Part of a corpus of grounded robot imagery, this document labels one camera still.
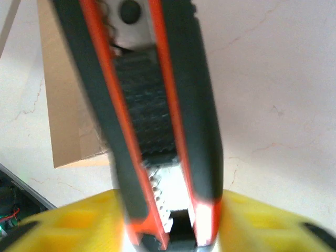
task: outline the black rubber grip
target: black rubber grip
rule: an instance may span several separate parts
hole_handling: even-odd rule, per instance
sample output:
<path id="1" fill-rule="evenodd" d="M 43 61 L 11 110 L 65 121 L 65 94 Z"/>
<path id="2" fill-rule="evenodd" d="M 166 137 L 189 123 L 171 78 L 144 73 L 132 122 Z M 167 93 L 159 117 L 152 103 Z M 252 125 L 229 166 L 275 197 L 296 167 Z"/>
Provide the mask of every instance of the black rubber grip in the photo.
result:
<path id="1" fill-rule="evenodd" d="M 325 243 L 330 249 L 336 252 L 336 237 L 333 237 L 327 230 L 316 226 L 313 223 L 303 223 L 303 225 L 316 237 L 320 238 L 321 242 Z"/>
<path id="2" fill-rule="evenodd" d="M 223 193 L 223 149 L 195 6 L 162 0 L 193 186 L 204 199 Z"/>
<path id="3" fill-rule="evenodd" d="M 175 138 L 156 47 L 117 57 L 114 65 L 142 160 L 171 163 L 177 155 Z"/>
<path id="4" fill-rule="evenodd" d="M 102 132 L 113 150 L 120 192 L 131 219 L 144 219 L 148 208 L 130 153 L 98 62 L 95 48 L 76 0 L 53 0 L 69 48 Z"/>
<path id="5" fill-rule="evenodd" d="M 144 234 L 141 238 L 141 246 L 135 246 L 139 251 L 143 251 L 143 247 L 149 252 L 211 252 L 214 244 L 197 247 L 196 241 L 179 240 L 168 244 L 167 250 L 161 249 L 161 243 L 153 235 Z"/>

